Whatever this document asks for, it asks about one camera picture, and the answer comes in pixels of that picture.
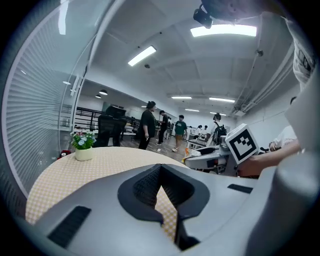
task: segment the potted plant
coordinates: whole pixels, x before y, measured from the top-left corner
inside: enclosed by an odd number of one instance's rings
[[[95,141],[94,133],[91,131],[87,133],[77,132],[73,134],[72,145],[75,147],[75,158],[78,161],[87,161],[92,159],[92,145]]]

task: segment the round table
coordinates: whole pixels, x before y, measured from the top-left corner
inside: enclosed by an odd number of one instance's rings
[[[186,167],[160,153],[129,147],[93,148],[93,159],[78,161],[75,154],[64,156],[46,168],[35,181],[26,202],[25,219],[30,224],[53,205],[93,180],[152,164]],[[174,240],[177,211],[161,187],[155,209],[163,215],[163,229]]]

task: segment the green t-shirt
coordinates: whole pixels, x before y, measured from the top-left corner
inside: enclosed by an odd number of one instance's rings
[[[187,129],[187,125],[185,122],[177,121],[175,123],[175,134],[176,135],[184,135],[186,129]]]

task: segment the black t-shirt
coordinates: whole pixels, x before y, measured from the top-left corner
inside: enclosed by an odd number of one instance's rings
[[[138,135],[141,138],[145,136],[145,131],[143,126],[148,126],[149,137],[153,138],[156,132],[155,117],[148,109],[142,113],[140,125],[138,128]]]
[[[165,114],[164,116],[163,116],[163,119],[162,119],[162,124],[161,124],[161,128],[167,128],[167,126],[168,126],[168,116]]]

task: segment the human hand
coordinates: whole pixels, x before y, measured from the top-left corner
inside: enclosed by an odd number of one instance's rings
[[[276,151],[276,144],[274,144],[273,142],[269,145],[269,149],[271,152]]]
[[[260,175],[265,168],[263,164],[263,157],[260,157],[263,155],[264,154],[252,155],[242,162],[238,166],[238,175],[240,177]]]

